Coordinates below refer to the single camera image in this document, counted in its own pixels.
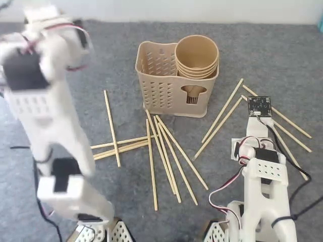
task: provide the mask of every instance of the gray carpet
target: gray carpet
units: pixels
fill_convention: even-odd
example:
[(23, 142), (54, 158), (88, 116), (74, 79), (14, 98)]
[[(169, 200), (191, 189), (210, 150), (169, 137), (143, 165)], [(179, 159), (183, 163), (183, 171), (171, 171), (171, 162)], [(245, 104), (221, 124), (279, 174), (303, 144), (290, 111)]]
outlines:
[[(19, 31), (21, 25), (0, 24), (0, 33)], [(315, 26), (251, 24), (180, 24), (180, 23), (86, 23), (96, 49), (96, 59), (81, 72), (68, 74), (79, 119), (91, 144), (111, 142), (109, 122), (103, 98), (108, 89), (118, 140), (146, 134), (145, 113), (134, 64), (138, 45), (145, 40), (176, 42), (190, 34), (214, 39), (221, 51), (220, 75), (204, 118), (173, 117), (162, 119), (187, 152), (193, 157), (215, 116), (241, 77), (260, 95), (270, 95), (273, 106), (312, 134), (308, 139), (275, 116), (291, 133), (313, 149), (309, 154), (285, 138), (314, 182), (297, 197), (293, 210), (299, 211), (323, 194), (323, 35)], [(0, 241), (58, 241), (55, 229), (39, 215), (34, 198), (31, 154), (27, 150), (9, 150), (28, 141), (0, 99)], [(231, 138), (243, 137), (247, 125), (247, 105), (242, 102), (209, 146), (194, 162), (210, 190), (225, 182), (237, 169), (230, 160)], [(97, 162), (92, 184), (111, 200), (137, 241), (194, 241), (203, 224), (223, 218), (207, 201), (208, 193), (178, 152), (180, 162), (198, 199), (195, 206), (177, 169), (182, 204), (172, 195), (167, 177), (153, 146), (159, 210), (153, 209), (149, 157), (146, 148)], [(290, 191), (301, 182), (300, 174), (290, 166)], [(219, 204), (243, 199), (243, 179), (216, 197)], [(321, 241), (323, 204), (296, 222), (298, 241)], [(53, 216), (64, 238), (74, 222)]]

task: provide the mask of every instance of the plastic basket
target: plastic basket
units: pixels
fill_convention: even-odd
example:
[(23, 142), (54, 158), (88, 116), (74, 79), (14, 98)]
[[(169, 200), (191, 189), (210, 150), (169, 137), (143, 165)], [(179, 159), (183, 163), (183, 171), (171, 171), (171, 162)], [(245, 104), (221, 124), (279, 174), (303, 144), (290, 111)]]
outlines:
[[(150, 113), (203, 117), (219, 66), (208, 79), (194, 80), (177, 76), (176, 43), (160, 44), (150, 41), (139, 45), (135, 69), (141, 86), (144, 108)], [(199, 86), (203, 92), (193, 96), (189, 87)]]

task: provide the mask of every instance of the paper cup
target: paper cup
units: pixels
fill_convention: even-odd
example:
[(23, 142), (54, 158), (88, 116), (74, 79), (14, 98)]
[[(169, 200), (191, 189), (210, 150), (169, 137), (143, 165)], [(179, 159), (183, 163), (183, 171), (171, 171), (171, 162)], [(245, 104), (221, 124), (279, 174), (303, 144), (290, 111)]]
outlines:
[(202, 74), (190, 74), (187, 73), (185, 70), (181, 69), (180, 67), (177, 67), (177, 70), (181, 74), (181, 76), (187, 77), (187, 78), (193, 78), (193, 79), (205, 79), (205, 77), (210, 76), (217, 67), (213, 67), (210, 71)]
[(202, 35), (181, 39), (175, 47), (175, 60), (189, 71), (205, 71), (215, 65), (219, 49), (213, 40)]

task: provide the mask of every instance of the brown paper cup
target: brown paper cup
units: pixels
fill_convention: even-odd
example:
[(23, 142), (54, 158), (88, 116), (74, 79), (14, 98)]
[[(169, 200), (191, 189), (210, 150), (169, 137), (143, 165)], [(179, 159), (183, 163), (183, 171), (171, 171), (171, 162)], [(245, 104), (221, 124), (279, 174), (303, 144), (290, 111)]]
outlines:
[(215, 65), (219, 49), (213, 40), (202, 35), (181, 39), (175, 47), (175, 60), (189, 71), (205, 71)]

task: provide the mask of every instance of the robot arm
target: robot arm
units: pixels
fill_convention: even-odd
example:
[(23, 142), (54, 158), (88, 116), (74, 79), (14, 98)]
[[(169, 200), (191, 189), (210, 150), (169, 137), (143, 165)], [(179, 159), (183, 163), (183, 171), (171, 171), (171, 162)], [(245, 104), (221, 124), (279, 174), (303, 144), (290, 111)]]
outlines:
[[(213, 241), (224, 242), (297, 242), (293, 220), (280, 221), (272, 228), (277, 218), (290, 216), (290, 208), (286, 157), (276, 151), (268, 138), (266, 125), (273, 127), (270, 99), (249, 97), (248, 104), (246, 137), (232, 139), (231, 147), (231, 158), (243, 165), (240, 170), (244, 176), (244, 202), (216, 206), (225, 211), (226, 220), (213, 223), (204, 241), (213, 237)], [(238, 176), (239, 172), (211, 195)]]
[[(114, 208), (85, 178), (94, 174), (95, 162), (65, 79), (66, 69), (88, 54), (88, 34), (53, 6), (29, 9), (26, 16), (24, 32), (2, 38), (0, 64), (5, 99), (42, 174), (37, 197), (59, 215), (104, 231)], [(52, 144), (63, 146), (72, 158), (53, 158)]]

